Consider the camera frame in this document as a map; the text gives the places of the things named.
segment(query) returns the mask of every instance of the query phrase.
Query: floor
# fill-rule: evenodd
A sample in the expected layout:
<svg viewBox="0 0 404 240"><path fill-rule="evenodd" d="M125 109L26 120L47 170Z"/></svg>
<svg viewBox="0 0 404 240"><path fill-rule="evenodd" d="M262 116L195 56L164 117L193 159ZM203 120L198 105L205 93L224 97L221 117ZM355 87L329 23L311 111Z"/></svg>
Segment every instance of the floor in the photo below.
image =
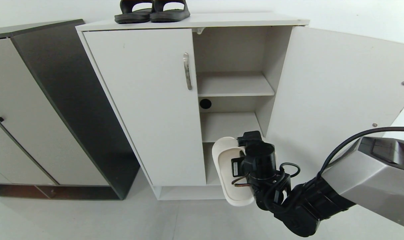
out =
<svg viewBox="0 0 404 240"><path fill-rule="evenodd" d="M302 239L255 204L157 201L140 171L124 201L0 198L0 240ZM404 240L404 228L354 206L321 222L313 240Z"/></svg>

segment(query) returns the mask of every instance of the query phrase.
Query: white slipper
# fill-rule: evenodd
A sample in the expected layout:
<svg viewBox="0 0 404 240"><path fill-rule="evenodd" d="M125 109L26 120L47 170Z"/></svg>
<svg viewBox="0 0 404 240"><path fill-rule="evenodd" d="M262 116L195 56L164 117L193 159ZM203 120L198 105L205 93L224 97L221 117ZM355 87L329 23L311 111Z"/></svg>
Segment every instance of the white slipper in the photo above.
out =
<svg viewBox="0 0 404 240"><path fill-rule="evenodd" d="M220 138L212 147L212 159L220 177L224 196L229 204L236 207L246 206L254 201L250 187L235 187L231 184L234 179L237 179L232 175L231 159L239 158L240 151L244 151L244 147L239 147L237 140L232 137Z"/></svg>

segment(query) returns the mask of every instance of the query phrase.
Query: white wall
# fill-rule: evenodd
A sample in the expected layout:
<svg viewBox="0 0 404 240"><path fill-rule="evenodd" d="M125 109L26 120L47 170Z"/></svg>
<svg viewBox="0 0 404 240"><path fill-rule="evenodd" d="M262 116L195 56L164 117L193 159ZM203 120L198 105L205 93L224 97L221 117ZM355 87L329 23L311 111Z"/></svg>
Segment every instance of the white wall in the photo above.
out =
<svg viewBox="0 0 404 240"><path fill-rule="evenodd" d="M0 0L0 27L120 13L120 0ZM187 0L192 13L270 12L311 20L310 27L404 43L404 0ZM404 110L394 126L404 125Z"/></svg>

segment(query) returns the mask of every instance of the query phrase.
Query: slide sandal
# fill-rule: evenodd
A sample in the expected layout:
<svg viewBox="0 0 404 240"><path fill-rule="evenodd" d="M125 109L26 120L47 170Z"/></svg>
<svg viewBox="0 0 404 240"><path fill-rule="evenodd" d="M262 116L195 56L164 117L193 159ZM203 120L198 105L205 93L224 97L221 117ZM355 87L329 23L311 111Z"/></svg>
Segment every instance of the slide sandal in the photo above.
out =
<svg viewBox="0 0 404 240"><path fill-rule="evenodd" d="M122 14L115 15L116 23L146 23L150 21L150 14L154 8L140 9L132 12L132 8L139 3L153 3L153 0L121 0Z"/></svg>
<svg viewBox="0 0 404 240"><path fill-rule="evenodd" d="M164 6L167 3L182 3L184 4L184 9L172 9L164 11ZM186 0L154 0L153 5L155 12L150 14L150 21L153 23L179 22L190 16Z"/></svg>
<svg viewBox="0 0 404 240"><path fill-rule="evenodd" d="M231 182L237 177L232 174L232 158L239 158L240 151L244 147L239 147L237 140L232 137L220 138L212 147L212 159L220 177L221 187L227 202L235 207L242 207L254 201L251 187L235 187Z"/></svg>

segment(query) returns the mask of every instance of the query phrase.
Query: circular hole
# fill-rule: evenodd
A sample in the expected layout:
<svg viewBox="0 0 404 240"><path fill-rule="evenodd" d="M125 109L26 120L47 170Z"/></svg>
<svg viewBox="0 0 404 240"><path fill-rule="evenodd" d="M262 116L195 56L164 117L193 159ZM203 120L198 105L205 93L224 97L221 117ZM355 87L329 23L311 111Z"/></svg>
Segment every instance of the circular hole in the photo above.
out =
<svg viewBox="0 0 404 240"><path fill-rule="evenodd" d="M212 106L212 102L209 99L202 99L201 102L199 103L201 108L203 109L208 109Z"/></svg>

